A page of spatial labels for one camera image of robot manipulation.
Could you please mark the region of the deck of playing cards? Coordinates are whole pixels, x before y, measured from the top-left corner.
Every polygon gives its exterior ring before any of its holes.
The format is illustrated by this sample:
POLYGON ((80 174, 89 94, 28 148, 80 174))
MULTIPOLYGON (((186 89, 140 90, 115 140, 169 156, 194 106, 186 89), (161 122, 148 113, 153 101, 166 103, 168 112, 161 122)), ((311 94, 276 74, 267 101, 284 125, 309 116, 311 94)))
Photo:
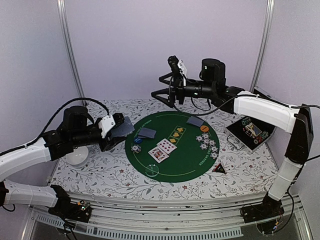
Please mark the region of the deck of playing cards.
POLYGON ((124 122, 117 126, 116 128, 111 129, 111 137, 125 137, 128 134, 132 133, 135 130, 134 125, 128 116, 124 117, 124 122))

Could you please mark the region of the stack of poker chips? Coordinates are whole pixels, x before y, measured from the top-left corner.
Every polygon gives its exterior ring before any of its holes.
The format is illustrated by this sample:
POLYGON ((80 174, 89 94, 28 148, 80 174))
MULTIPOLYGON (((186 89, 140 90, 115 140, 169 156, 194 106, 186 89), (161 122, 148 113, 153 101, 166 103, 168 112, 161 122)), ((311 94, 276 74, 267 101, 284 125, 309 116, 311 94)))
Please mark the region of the stack of poker chips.
POLYGON ((141 146, 138 144, 133 144, 130 149, 133 153, 136 153, 136 154, 139 154, 142 150, 141 146))

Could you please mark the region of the blue small blind button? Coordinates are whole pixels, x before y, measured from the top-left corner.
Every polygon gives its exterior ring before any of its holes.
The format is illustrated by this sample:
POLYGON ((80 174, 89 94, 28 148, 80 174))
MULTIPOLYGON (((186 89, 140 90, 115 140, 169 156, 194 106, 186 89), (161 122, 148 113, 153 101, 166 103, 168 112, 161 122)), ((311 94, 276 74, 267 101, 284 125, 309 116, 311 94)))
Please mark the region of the blue small blind button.
POLYGON ((133 139, 133 142, 134 142, 135 144, 140 144, 140 143, 143 142, 143 139, 140 138, 140 137, 135 137, 135 138, 133 139))

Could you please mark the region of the clear round dealer button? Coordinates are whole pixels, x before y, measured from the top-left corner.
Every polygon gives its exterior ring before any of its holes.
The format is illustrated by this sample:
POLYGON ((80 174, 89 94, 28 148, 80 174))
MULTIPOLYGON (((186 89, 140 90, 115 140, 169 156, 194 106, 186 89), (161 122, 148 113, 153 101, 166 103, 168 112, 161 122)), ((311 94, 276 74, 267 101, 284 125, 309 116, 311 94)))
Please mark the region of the clear round dealer button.
POLYGON ((151 177, 151 178, 156 177, 159 174, 159 172, 160 172, 159 167, 156 164, 148 164, 145 167, 145 174, 148 177, 151 177))

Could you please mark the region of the orange big blind button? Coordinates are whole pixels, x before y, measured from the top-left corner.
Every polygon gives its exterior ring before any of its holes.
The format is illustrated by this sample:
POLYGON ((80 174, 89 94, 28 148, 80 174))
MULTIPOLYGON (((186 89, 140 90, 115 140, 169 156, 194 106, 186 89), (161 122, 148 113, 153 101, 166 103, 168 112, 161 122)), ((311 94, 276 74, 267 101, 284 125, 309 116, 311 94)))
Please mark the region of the orange big blind button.
POLYGON ((204 133, 207 133, 210 130, 210 128, 207 125, 202 125, 200 127, 200 130, 204 133))

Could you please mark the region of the black red triangular card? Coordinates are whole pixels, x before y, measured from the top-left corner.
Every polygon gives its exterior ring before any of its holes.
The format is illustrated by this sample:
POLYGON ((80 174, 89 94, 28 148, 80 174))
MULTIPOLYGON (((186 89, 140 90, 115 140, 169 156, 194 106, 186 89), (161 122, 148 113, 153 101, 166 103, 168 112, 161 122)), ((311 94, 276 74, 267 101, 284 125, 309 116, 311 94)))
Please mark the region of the black red triangular card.
POLYGON ((220 162, 218 163, 212 170, 212 172, 215 172, 215 173, 222 173, 222 174, 226 174, 226 170, 223 166, 223 164, 220 162))

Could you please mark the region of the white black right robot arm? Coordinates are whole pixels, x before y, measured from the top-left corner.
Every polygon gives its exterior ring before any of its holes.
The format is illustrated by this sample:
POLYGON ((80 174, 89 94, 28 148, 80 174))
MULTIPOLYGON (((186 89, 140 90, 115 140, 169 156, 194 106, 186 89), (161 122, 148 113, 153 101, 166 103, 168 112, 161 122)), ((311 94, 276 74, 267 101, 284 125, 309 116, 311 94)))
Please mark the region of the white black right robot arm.
POLYGON ((305 163, 312 160, 309 156, 314 138, 312 105, 290 105, 240 87, 226 86, 226 65, 218 59, 201 61, 199 80, 186 77, 186 67, 176 56, 170 56, 167 61, 171 72, 159 77, 159 81, 168 87, 152 92, 151 96, 168 107, 175 108, 176 101, 182 105, 186 97, 209 99, 219 110, 260 120, 291 135, 277 177, 262 203, 241 211, 243 216, 257 211, 262 218, 282 214, 282 197, 305 163))

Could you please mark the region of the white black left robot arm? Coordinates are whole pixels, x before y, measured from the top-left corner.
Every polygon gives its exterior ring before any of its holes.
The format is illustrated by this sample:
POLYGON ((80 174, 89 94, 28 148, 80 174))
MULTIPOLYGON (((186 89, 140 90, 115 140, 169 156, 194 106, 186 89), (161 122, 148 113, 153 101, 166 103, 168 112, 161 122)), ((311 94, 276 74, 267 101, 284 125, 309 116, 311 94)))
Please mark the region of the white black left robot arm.
POLYGON ((55 113, 63 111, 62 123, 55 130, 47 131, 46 125, 32 141, 8 149, 0 154, 0 206, 38 205, 45 206, 51 214, 70 217, 74 211, 85 211, 80 203, 72 203, 70 196, 59 185, 46 187, 10 182, 7 177, 28 167, 53 162, 74 152, 79 147, 98 145, 102 152, 113 149, 126 137, 111 133, 125 122, 122 113, 107 113, 93 119, 84 106, 74 105, 81 98, 64 103, 55 113))

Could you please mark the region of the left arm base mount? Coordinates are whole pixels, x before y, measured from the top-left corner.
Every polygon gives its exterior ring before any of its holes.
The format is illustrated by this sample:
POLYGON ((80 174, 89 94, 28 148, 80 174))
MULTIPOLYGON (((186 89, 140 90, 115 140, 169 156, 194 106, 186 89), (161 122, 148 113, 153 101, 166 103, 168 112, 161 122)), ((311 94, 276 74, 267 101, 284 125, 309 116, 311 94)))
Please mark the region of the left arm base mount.
POLYGON ((58 198, 55 206, 48 208, 48 213, 59 217, 62 220, 74 220, 88 223, 91 217, 92 208, 90 203, 81 200, 72 203, 70 198, 58 198))

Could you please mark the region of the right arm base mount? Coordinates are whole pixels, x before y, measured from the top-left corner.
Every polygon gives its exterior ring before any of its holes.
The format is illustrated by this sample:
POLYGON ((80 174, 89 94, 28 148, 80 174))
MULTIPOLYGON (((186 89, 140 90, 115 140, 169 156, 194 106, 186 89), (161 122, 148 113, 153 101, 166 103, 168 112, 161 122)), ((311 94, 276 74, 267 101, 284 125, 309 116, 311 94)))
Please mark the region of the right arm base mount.
POLYGON ((263 199, 262 203, 246 204, 240 209, 245 223, 266 220, 256 225, 257 230, 263 235, 273 235, 276 232, 284 213, 282 202, 268 197, 263 199))

